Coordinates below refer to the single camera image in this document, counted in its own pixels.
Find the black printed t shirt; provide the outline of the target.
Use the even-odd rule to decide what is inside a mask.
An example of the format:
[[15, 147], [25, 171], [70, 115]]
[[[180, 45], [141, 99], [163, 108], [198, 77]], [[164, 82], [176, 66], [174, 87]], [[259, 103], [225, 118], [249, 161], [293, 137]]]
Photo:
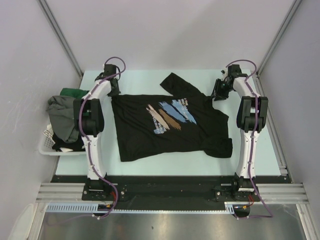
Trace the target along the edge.
[[229, 117], [213, 107], [212, 98], [174, 73], [160, 86], [169, 94], [112, 97], [121, 162], [195, 151], [230, 158]]

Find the white plastic laundry basket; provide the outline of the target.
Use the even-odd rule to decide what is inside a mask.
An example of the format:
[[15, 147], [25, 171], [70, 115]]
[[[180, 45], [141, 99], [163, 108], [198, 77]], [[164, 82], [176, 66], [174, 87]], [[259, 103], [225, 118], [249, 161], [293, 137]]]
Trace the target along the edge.
[[54, 131], [52, 129], [51, 123], [49, 123], [44, 131], [42, 132], [38, 151], [42, 155], [48, 156], [78, 156], [78, 155], [85, 155], [85, 151], [73, 151], [70, 148], [62, 148], [62, 150], [55, 150], [52, 149], [53, 145], [55, 144], [53, 140]]

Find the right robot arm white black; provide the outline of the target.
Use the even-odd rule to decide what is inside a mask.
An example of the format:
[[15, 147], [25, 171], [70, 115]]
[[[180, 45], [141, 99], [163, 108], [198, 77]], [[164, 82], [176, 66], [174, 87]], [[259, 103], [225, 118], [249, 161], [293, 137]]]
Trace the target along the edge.
[[241, 62], [250, 63], [257, 70], [256, 64], [247, 59], [234, 60], [222, 70], [222, 78], [215, 82], [211, 98], [214, 101], [224, 101], [229, 93], [234, 91], [240, 97], [236, 116], [236, 126], [240, 130], [239, 162], [230, 188], [216, 190], [226, 192], [237, 201], [245, 197], [252, 198], [258, 194], [254, 182], [256, 149], [260, 133], [266, 126], [269, 100], [261, 96], [249, 83], [252, 76], [244, 73], [239, 65]]

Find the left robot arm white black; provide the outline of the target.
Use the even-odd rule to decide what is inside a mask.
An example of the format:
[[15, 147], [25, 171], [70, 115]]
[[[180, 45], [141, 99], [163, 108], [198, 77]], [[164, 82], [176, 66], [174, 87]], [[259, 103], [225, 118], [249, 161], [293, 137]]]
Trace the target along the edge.
[[84, 143], [88, 172], [82, 197], [83, 201], [104, 201], [113, 191], [107, 183], [107, 171], [102, 158], [102, 132], [105, 127], [102, 102], [106, 97], [119, 94], [116, 76], [118, 66], [106, 63], [103, 72], [94, 80], [94, 86], [81, 99], [73, 101], [74, 127], [81, 134]]

